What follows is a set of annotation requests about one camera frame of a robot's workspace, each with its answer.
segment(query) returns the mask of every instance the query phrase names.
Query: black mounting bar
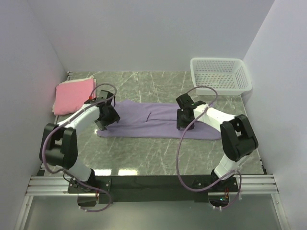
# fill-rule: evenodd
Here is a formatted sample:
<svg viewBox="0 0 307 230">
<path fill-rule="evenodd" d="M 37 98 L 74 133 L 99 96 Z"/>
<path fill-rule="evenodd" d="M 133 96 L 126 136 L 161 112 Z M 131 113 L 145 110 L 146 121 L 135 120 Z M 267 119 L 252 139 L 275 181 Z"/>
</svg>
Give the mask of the black mounting bar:
<svg viewBox="0 0 307 230">
<path fill-rule="evenodd" d="M 183 175 L 181 176 L 187 186 L 200 189 L 214 182 L 211 175 Z M 71 179 L 68 193 L 95 193 L 82 188 L 76 181 Z M 183 201 L 208 202 L 209 192 L 237 192 L 236 178 L 231 177 L 221 181 L 213 188 L 205 192 L 192 192 L 182 186 L 176 175 L 161 176 L 96 176 L 96 184 L 99 188 L 108 191 L 113 202 L 145 202 L 145 201 Z M 89 206 L 95 197 L 81 196 L 78 199 L 80 206 Z M 100 193 L 99 204 L 108 203 L 108 196 Z"/>
</svg>

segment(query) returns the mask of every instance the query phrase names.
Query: metal frame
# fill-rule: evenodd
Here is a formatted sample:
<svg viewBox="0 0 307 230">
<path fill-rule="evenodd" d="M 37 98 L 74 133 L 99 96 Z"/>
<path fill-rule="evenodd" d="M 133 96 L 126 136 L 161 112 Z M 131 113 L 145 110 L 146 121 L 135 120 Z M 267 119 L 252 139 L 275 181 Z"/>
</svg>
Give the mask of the metal frame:
<svg viewBox="0 0 307 230">
<path fill-rule="evenodd" d="M 280 223 L 280 226 L 282 228 L 282 230 L 290 230 L 290 225 L 288 223 L 288 219 L 286 216 L 286 213 L 284 211 L 282 202 L 280 200 L 280 196 L 279 194 L 272 194 L 272 200 L 274 203 L 274 207 L 276 210 L 276 214 Z"/>
<path fill-rule="evenodd" d="M 68 194 L 69 183 L 61 176 L 32 176 L 26 191 L 26 196 L 95 196 L 95 194 Z M 243 175 L 241 194 L 278 194 L 273 175 Z"/>
<path fill-rule="evenodd" d="M 21 206 L 21 210 L 19 212 L 19 216 L 18 216 L 14 230 L 23 230 L 24 229 L 32 201 L 33 201 L 32 195 L 24 197 L 24 202 L 23 202 L 23 205 Z"/>
</svg>

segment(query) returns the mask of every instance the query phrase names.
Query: cable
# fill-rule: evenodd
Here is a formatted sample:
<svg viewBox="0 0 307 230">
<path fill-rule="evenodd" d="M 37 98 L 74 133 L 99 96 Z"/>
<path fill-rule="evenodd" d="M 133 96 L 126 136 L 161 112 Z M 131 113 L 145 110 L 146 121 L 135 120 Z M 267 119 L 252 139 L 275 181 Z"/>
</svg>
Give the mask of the cable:
<svg viewBox="0 0 307 230">
<path fill-rule="evenodd" d="M 65 173 L 63 173 L 63 179 L 64 179 L 65 181 L 67 181 L 68 183 L 70 183 L 70 181 L 69 181 L 68 179 L 65 178 Z"/>
<path fill-rule="evenodd" d="M 48 143 L 48 141 L 50 140 L 50 138 L 52 137 L 52 135 L 53 135 L 54 133 L 56 133 L 59 129 L 61 129 L 62 127 L 66 126 L 67 124 L 69 124 L 69 123 L 72 122 L 73 120 L 75 120 L 75 119 L 76 119 L 77 117 L 79 117 L 83 112 L 85 112 L 85 111 L 88 110 L 89 108 L 92 108 L 92 107 L 96 106 L 97 104 L 100 104 L 100 103 L 103 103 L 103 102 L 107 102 L 107 101 L 109 101 L 109 100 L 112 100 L 113 97 L 115 97 L 115 95 L 116 95 L 116 93 L 117 93 L 117 89 L 115 88 L 114 85 L 109 84 L 109 83 L 102 83 L 102 84 L 97 85 L 97 86 L 93 89 L 93 91 L 91 92 L 91 96 L 92 96 L 93 92 L 94 92 L 98 87 L 100 87 L 100 86 L 102 86 L 102 85 L 109 85 L 109 86 L 111 86 L 111 87 L 115 90 L 114 94 L 113 94 L 111 97 L 107 98 L 107 99 L 100 100 L 100 101 L 98 101 L 98 102 L 95 102 L 95 103 L 93 103 L 93 104 L 90 104 L 88 107 L 84 108 L 83 110 L 80 110 L 80 111 L 77 112 L 70 120 L 68 120 L 67 122 L 65 122 L 65 123 L 63 123 L 62 125 L 56 127 L 55 129 L 53 129 L 53 130 L 48 134 L 48 136 L 46 137 L 46 139 L 45 139 L 45 141 L 44 141 L 44 144 L 43 144 L 43 147 L 42 147 L 42 160 L 43 160 L 43 164 L 44 164 L 46 170 L 47 170 L 49 173 L 51 173 L 51 174 L 56 174 L 56 173 L 59 173 L 59 172 L 61 172 L 61 171 L 64 171 L 64 173 L 67 174 L 68 176 L 70 176 L 71 178 L 75 178 L 73 175 L 71 175 L 69 172 L 67 172 L 64 168 L 61 168 L 61 169 L 56 170 L 56 171 L 52 171 L 52 170 L 49 168 L 49 166 L 48 166 L 48 164 L 47 164 L 47 161 L 46 161 L 46 147 L 47 147 L 47 143 Z M 101 208 L 101 209 L 98 209 L 98 210 L 88 210 L 88 209 L 85 209 L 85 208 L 81 207 L 82 210 L 87 211 L 87 212 L 100 212 L 100 211 L 105 210 L 106 208 L 108 208 L 108 207 L 111 205 L 111 203 L 112 203 L 112 197 L 111 197 L 111 195 L 110 195 L 107 191 L 105 191 L 105 190 L 103 190 L 103 189 L 100 189 L 100 188 L 95 188 L 95 187 L 92 187 L 92 186 L 90 186 L 90 185 L 87 185 L 87 184 L 85 184 L 85 183 L 83 183 L 83 182 L 77 180 L 76 178 L 75 178 L 75 180 L 76 180 L 79 184 L 81 184 L 82 186 L 87 187 L 87 188 L 89 188 L 89 189 L 96 190 L 96 191 L 101 192 L 101 193 L 104 193 L 104 194 L 107 194 L 108 197 L 109 197 L 109 203 L 108 203 L 104 208 Z"/>
<path fill-rule="evenodd" d="M 192 90 L 194 89 L 197 89 L 197 88 L 207 88 L 207 89 L 210 89 L 212 90 L 214 93 L 215 93 L 215 98 L 209 103 L 209 105 L 205 108 L 205 110 L 198 116 L 196 117 L 193 121 L 191 121 L 191 123 L 184 129 L 183 133 L 182 133 L 182 136 L 180 138 L 180 141 L 179 141 L 179 145 L 178 145 L 178 148 L 177 148 L 177 153 L 176 153 L 176 172 L 177 172 L 177 176 L 178 176 L 178 179 L 180 181 L 180 183 L 182 184 L 183 187 L 185 187 L 186 189 L 192 191 L 192 192 L 203 192 L 203 191 L 206 191 L 208 190 L 209 188 L 215 186 L 217 183 L 219 183 L 221 180 L 223 180 L 225 177 L 228 177 L 232 174 L 235 174 L 236 172 L 240 175 L 240 185 L 239 185 L 239 191 L 234 199 L 234 201 L 236 201 L 237 197 L 239 196 L 239 193 L 241 191 L 241 182 L 242 182 L 242 176 L 241 176 L 241 173 L 239 171 L 236 171 L 236 170 L 232 170 L 228 173 L 226 173 L 224 176 L 220 177 L 219 179 L 217 179 L 215 182 L 213 182 L 211 185 L 205 187 L 205 188 L 201 188 L 201 189 L 194 189 L 194 188 L 190 188 L 188 187 L 184 181 L 182 180 L 181 178 L 181 175 L 180 175 L 180 172 L 179 172 L 179 153 L 180 153 L 180 148 L 181 148 L 181 144 L 182 144 L 182 141 L 183 141 L 183 138 L 186 134 L 186 132 L 189 130 L 189 128 L 200 118 L 202 117 L 209 109 L 209 107 L 217 100 L 218 98 L 218 94 L 217 94 L 217 91 L 212 88 L 212 87 L 209 87 L 209 86 L 196 86 L 194 87 L 193 89 L 190 89 L 187 93 L 191 92 Z"/>
</svg>

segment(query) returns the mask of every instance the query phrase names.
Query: white wall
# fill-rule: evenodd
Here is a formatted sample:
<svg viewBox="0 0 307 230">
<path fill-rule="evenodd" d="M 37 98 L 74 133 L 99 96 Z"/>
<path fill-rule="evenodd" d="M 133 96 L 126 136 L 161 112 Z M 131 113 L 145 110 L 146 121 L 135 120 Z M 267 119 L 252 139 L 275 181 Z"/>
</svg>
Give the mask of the white wall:
<svg viewBox="0 0 307 230">
<path fill-rule="evenodd" d="M 189 70 L 242 59 L 273 0 L 28 0 L 66 70 Z"/>
<path fill-rule="evenodd" d="M 66 73 L 26 0 L 0 1 L 0 229 L 13 229 L 39 169 L 55 86 Z"/>
<path fill-rule="evenodd" d="M 306 0 L 276 0 L 244 58 L 254 88 L 246 110 L 297 230 L 307 226 L 306 9 Z"/>
</svg>

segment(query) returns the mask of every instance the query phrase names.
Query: gray marble table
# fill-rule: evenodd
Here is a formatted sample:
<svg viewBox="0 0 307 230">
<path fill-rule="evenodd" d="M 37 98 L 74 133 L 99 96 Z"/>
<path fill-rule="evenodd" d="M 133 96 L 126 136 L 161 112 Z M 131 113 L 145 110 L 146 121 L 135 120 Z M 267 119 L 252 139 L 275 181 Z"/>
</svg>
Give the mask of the gray marble table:
<svg viewBox="0 0 307 230">
<path fill-rule="evenodd" d="M 94 76 L 97 84 L 114 84 L 117 101 L 176 103 L 175 99 L 193 87 L 190 72 L 72 72 L 69 79 Z M 209 102 L 211 96 L 193 100 Z M 215 105 L 225 113 L 246 114 L 241 96 L 220 96 Z M 158 138 L 99 138 L 93 122 L 78 136 L 79 158 L 101 175 L 173 175 L 178 139 Z M 180 154 L 182 174 L 210 174 L 223 156 L 221 140 L 184 140 Z M 263 174 L 258 151 L 243 163 L 243 174 Z"/>
</svg>

